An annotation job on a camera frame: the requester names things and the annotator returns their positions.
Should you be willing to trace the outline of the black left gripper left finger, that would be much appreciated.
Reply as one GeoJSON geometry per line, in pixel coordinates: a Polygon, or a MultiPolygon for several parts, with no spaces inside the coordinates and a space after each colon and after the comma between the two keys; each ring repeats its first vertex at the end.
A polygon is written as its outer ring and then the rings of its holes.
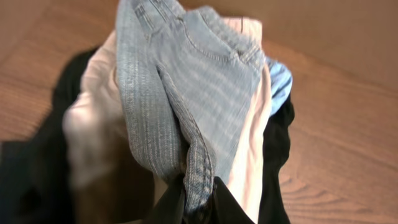
{"type": "Polygon", "coordinates": [[[143,220],[143,224],[182,224],[184,208],[183,175],[179,175],[143,220]]]}

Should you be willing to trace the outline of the light blue denim shorts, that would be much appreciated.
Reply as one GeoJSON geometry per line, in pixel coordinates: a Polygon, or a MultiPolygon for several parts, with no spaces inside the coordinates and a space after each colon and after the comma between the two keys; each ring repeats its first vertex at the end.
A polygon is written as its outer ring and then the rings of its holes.
{"type": "Polygon", "coordinates": [[[265,56],[211,7],[122,0],[116,67],[130,150],[170,182],[183,175],[187,223],[208,223],[213,180],[229,179],[265,56]]]}

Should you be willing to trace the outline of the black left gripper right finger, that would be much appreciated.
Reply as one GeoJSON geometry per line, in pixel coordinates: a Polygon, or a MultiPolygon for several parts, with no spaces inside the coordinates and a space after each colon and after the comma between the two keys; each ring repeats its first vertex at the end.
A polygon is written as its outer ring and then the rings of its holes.
{"type": "Polygon", "coordinates": [[[214,179],[212,207],[212,224],[254,224],[219,177],[214,179]]]}

